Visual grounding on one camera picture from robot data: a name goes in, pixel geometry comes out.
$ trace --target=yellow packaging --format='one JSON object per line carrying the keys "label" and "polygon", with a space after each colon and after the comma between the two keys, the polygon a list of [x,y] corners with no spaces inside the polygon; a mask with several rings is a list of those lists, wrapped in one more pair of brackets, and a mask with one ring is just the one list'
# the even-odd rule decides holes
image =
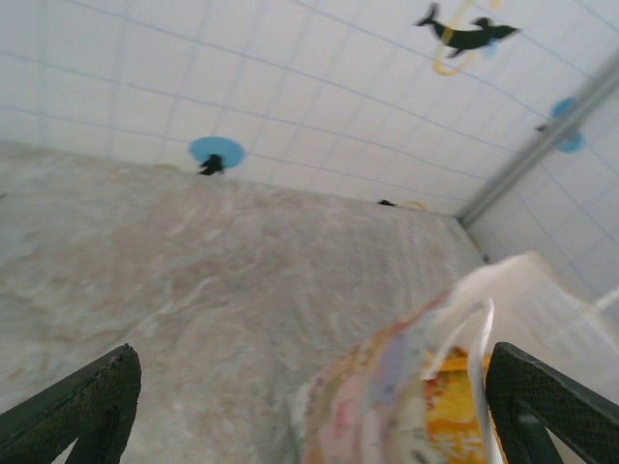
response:
{"label": "yellow packaging", "polygon": [[[489,356],[484,359],[485,369]],[[424,382],[427,436],[450,464],[486,463],[466,371],[466,353],[454,349],[435,379]]]}

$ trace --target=gray marble surface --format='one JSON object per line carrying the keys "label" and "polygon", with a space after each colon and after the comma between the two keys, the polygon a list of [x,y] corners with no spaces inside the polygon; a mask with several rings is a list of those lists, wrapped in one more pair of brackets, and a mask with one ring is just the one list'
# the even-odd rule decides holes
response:
{"label": "gray marble surface", "polygon": [[138,352],[124,463],[291,460],[285,397],[482,264],[455,220],[0,145],[0,411]]}

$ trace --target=white tiled wall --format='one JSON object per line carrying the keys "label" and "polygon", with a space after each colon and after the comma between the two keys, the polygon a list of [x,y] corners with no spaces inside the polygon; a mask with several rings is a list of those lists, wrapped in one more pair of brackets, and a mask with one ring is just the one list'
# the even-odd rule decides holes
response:
{"label": "white tiled wall", "polygon": [[429,3],[3,0],[0,138],[196,172],[188,143],[226,136],[249,154],[231,177],[453,214],[609,56],[619,14],[476,2],[458,28],[521,31],[444,77],[412,25]]}
{"label": "white tiled wall", "polygon": [[584,124],[583,151],[551,153],[473,225],[491,260],[536,250],[588,299],[619,285],[618,129],[615,94]]}

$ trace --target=black dolphin decal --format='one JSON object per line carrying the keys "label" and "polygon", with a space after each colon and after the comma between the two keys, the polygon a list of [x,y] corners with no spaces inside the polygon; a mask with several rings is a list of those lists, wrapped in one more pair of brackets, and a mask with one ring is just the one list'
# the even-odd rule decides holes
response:
{"label": "black dolphin decal", "polygon": [[223,159],[219,155],[210,155],[200,167],[204,168],[204,170],[198,172],[198,174],[203,176],[212,176],[216,172],[223,174]]}
{"label": "black dolphin decal", "polygon": [[415,25],[432,26],[436,37],[438,37],[443,44],[454,49],[454,51],[447,56],[448,58],[454,58],[466,50],[482,48],[494,41],[505,39],[506,37],[511,36],[514,32],[518,31],[518,29],[512,26],[494,26],[488,17],[480,17],[472,21],[472,24],[479,26],[481,30],[458,31],[455,29],[449,40],[445,42],[443,40],[443,36],[445,35],[445,29],[447,29],[447,27],[434,19],[437,14],[438,4],[432,3],[430,4],[427,16]]}

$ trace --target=dolphin sticker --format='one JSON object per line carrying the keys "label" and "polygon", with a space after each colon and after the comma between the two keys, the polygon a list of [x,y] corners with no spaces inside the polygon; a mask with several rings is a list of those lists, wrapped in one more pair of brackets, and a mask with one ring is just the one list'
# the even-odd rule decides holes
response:
{"label": "dolphin sticker", "polygon": [[434,29],[434,34],[436,34],[436,37],[443,44],[445,44],[445,46],[454,49],[449,55],[447,55],[447,58],[454,58],[467,50],[496,45],[498,41],[501,41],[518,31],[518,29],[512,26],[496,26],[492,24],[492,20],[489,17],[479,17],[471,22],[471,24],[478,26],[479,29],[471,31],[460,31],[456,29],[450,37],[449,34],[445,34],[445,30],[450,28],[434,19],[437,15],[438,4],[432,3],[430,4],[427,16],[415,25],[431,26],[432,29]]}

